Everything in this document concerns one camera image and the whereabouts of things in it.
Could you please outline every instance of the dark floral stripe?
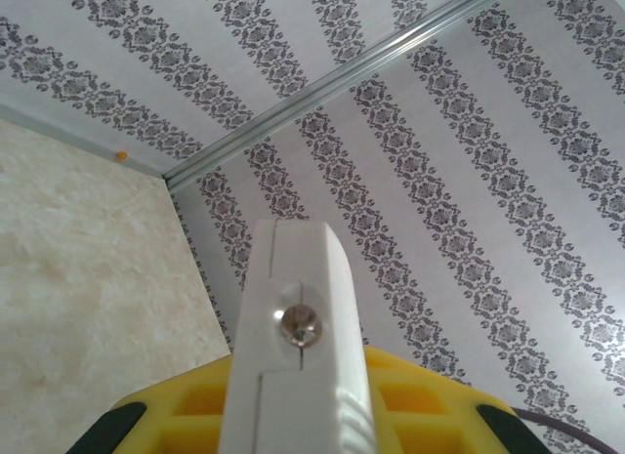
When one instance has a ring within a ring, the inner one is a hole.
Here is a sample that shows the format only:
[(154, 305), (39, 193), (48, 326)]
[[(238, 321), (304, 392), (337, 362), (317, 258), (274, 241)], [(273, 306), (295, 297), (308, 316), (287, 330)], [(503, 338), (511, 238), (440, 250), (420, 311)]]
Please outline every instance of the dark floral stripe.
[(426, 13), (426, 0), (391, 0), (395, 28), (404, 29), (414, 23)]
[(573, 40), (592, 57), (595, 67), (607, 70), (604, 78), (613, 81), (617, 95), (625, 95), (625, 31), (616, 29), (617, 23), (597, 0), (547, 0), (564, 28), (572, 31)]
[(75, 10), (88, 13), (97, 27), (159, 73), (186, 98), (206, 111), (224, 128), (233, 130), (250, 120), (252, 111), (228, 89), (219, 76), (180, 42), (163, 18), (152, 16), (152, 7), (143, 0), (69, 0)]
[(568, 169), (578, 176), (582, 188), (592, 191), (589, 198), (599, 203), (602, 218), (612, 220), (609, 228), (619, 231), (618, 241), (625, 248), (625, 179), (622, 167), (601, 148), (602, 140), (589, 132), (590, 124), (582, 121), (582, 113), (563, 93), (563, 87), (552, 78), (545, 63), (533, 54), (525, 37), (516, 32), (509, 15), (490, 9), (470, 20), (476, 36), (488, 46), (488, 54), (498, 61), (499, 68), (525, 107), (532, 111), (543, 133), (550, 135), (553, 146)]
[(334, 135), (336, 130), (330, 118), (320, 107), (296, 120), (296, 124), (319, 163), (318, 169), (330, 186), (335, 203), (344, 212), (356, 244), (362, 248), (364, 260), (384, 291), (384, 299), (391, 302), (390, 310), (399, 319), (404, 340), (416, 349), (413, 356), (422, 366), (462, 381), (465, 370), (457, 368), (458, 357), (448, 349), (449, 342), (442, 337), (434, 312), (426, 308), (425, 296), (416, 291), (418, 283), (411, 277), (412, 270), (401, 260), (403, 255), (396, 240), (384, 225), (384, 218), (356, 173), (343, 142)]
[(449, 128), (466, 146), (491, 195), (500, 199), (498, 205), (505, 209), (509, 223), (518, 227), (517, 236), (534, 264), (541, 267), (541, 275), (555, 285), (553, 294), (564, 313), (573, 317), (573, 327), (581, 330), (584, 345), (596, 350), (593, 358), (603, 366), (605, 378), (617, 384), (614, 393), (625, 394), (623, 320), (611, 317), (614, 307), (605, 304), (602, 288), (592, 284), (594, 276), (587, 272), (582, 258), (572, 254), (574, 246), (565, 242), (566, 234), (548, 213), (545, 201), (517, 167), (517, 159), (494, 131), (446, 52), (434, 44), (436, 41), (408, 55), (414, 70), (435, 97), (443, 118), (450, 120)]
[(335, 63), (346, 63), (366, 47), (355, 0), (312, 0)]
[(288, 173), (277, 157), (277, 150), (267, 137), (262, 143), (245, 151), (247, 162), (259, 178), (258, 184), (265, 192), (271, 212), (284, 220), (307, 220), (304, 205), (300, 204), (300, 194), (288, 180)]
[(176, 213), (178, 214), (178, 220), (180, 220), (180, 224), (183, 227), (183, 232), (185, 233), (185, 238), (187, 239), (188, 247), (191, 251), (191, 254), (193, 255), (193, 259), (195, 260), (195, 266), (197, 267), (197, 270), (199, 271), (199, 275), (202, 277), (202, 283), (204, 283), (204, 288), (206, 288), (206, 294), (208, 295), (208, 299), (210, 300), (211, 305), (213, 305), (213, 311), (215, 312), (215, 315), (217, 316), (219, 326), (221, 327), (222, 333), (224, 334), (224, 337), (226, 338), (226, 343), (228, 344), (228, 348), (230, 349), (230, 351), (232, 351), (232, 337), (229, 334), (229, 330), (228, 330), (228, 327), (226, 326), (226, 322), (221, 319), (222, 312), (220, 311), (219, 304), (217, 300), (215, 299), (215, 296), (213, 295), (213, 291), (211, 290), (210, 285), (208, 284), (208, 277), (206, 275), (206, 270), (204, 270), (204, 267), (202, 266), (202, 263), (200, 262), (197, 256), (197, 249), (195, 249), (195, 247), (193, 246), (193, 239), (191, 239), (191, 236), (188, 232), (188, 227), (187, 227), (187, 224), (185, 223), (185, 219), (183, 218), (183, 213), (181, 212), (180, 205), (178, 204), (178, 202), (176, 202), (173, 196), (172, 196), (172, 201), (174, 203), (174, 208), (176, 209)]
[[(545, 353), (534, 349), (538, 343), (530, 337), (527, 323), (517, 317), (519, 308), (514, 306), (508, 290), (501, 288), (494, 266), (483, 255), (458, 206), (451, 203), (451, 194), (436, 176), (436, 168), (430, 165), (427, 153), (420, 149), (399, 106), (392, 103), (393, 96), (386, 84), (373, 75), (371, 80), (350, 91), (383, 151), (389, 155), (397, 176), (403, 180), (408, 196), (418, 205), (416, 210), (424, 225), (434, 232), (432, 239), (439, 244), (440, 254), (449, 260), (448, 267), (455, 271), (456, 283), (471, 302), (475, 316), (483, 319), (481, 327), (488, 332), (490, 344), (500, 350), (498, 357), (508, 363), (506, 371), (518, 383), (517, 390), (523, 392), (527, 407), (564, 418), (588, 431), (586, 423), (573, 416), (577, 407), (568, 404), (568, 392), (556, 384), (558, 375), (549, 370)], [(555, 431), (549, 431), (546, 438), (559, 449), (573, 447)]]
[(190, 137), (168, 120), (128, 95), (100, 82), (78, 63), (66, 62), (52, 47), (38, 47), (33, 35), (22, 37), (20, 27), (0, 18), (0, 70), (10, 69), (12, 77), (36, 85), (37, 90), (61, 103), (100, 120), (119, 132), (134, 137), (176, 160), (186, 159), (202, 149), (202, 143)]
[(243, 288), (252, 248), (252, 234), (247, 232), (247, 224), (241, 218), (241, 211), (228, 186), (228, 180), (221, 171), (221, 168), (217, 168), (196, 181), (200, 184), (200, 192), (215, 221), (219, 237), (226, 244), (234, 275), (239, 277), (238, 284)]
[(281, 97), (291, 96), (308, 84), (308, 78), (294, 58), (291, 47), (278, 30), (271, 10), (263, 8), (265, 0), (209, 0), (213, 10), (222, 14), (232, 36), (248, 51), (271, 87)]

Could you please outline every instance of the metal ceiling trim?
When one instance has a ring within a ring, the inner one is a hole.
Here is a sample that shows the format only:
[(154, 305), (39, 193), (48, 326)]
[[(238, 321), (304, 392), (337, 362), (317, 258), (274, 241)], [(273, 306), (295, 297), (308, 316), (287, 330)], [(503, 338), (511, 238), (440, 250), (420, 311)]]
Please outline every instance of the metal ceiling trim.
[(183, 161), (163, 175), (167, 187), (171, 192), (180, 190), (299, 115), (323, 104), (401, 54), (495, 1), (449, 1)]

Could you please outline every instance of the yellow plastic base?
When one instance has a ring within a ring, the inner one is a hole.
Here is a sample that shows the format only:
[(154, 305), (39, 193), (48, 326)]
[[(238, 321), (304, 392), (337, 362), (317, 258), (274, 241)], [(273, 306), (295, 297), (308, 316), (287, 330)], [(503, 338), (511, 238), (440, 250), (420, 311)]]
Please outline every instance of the yellow plastic base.
[[(382, 454), (504, 454), (508, 451), (476, 411), (486, 403), (512, 409), (383, 351), (365, 347)], [(115, 405), (140, 401), (147, 411), (115, 454), (217, 452), (231, 356), (135, 392)]]

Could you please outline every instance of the textured beige surface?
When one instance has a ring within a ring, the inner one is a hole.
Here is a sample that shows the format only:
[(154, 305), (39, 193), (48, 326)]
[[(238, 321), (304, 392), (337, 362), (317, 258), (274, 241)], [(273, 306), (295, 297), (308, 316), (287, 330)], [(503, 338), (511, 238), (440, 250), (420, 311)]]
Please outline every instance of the textured beige surface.
[(64, 452), (228, 348), (162, 181), (0, 123), (0, 449)]

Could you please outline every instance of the white plastic part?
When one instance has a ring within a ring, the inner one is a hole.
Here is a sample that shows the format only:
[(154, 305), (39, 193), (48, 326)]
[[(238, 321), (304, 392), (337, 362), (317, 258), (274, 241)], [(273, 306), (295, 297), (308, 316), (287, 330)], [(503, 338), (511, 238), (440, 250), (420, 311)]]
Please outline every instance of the white plastic part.
[[(298, 304), (322, 323), (304, 349), (280, 330)], [(352, 273), (325, 223), (256, 225), (219, 452), (377, 452)]]

